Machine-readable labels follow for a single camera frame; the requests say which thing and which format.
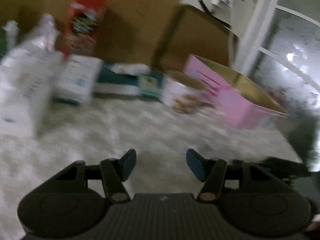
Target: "white carpet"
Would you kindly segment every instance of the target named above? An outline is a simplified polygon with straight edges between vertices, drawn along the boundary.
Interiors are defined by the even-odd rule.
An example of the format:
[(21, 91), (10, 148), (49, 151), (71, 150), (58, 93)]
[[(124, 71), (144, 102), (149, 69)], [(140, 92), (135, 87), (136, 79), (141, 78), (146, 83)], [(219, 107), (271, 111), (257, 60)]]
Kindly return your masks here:
[(0, 239), (24, 232), (16, 210), (21, 198), (76, 160), (88, 165), (137, 151), (138, 163), (125, 186), (136, 192), (192, 192), (201, 183), (185, 162), (189, 147), (205, 157), (261, 160), (268, 155), (299, 161), (278, 131), (234, 130), (212, 110), (195, 115), (158, 102), (94, 99), (91, 105), (54, 104), (35, 139), (0, 136)]

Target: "red box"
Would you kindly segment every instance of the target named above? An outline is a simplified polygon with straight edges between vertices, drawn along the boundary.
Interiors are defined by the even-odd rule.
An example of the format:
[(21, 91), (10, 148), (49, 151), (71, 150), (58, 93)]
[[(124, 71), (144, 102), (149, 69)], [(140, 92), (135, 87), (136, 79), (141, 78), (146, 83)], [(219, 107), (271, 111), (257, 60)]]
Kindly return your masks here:
[(105, 0), (73, 0), (64, 37), (63, 51), (67, 56), (93, 54), (105, 8)]

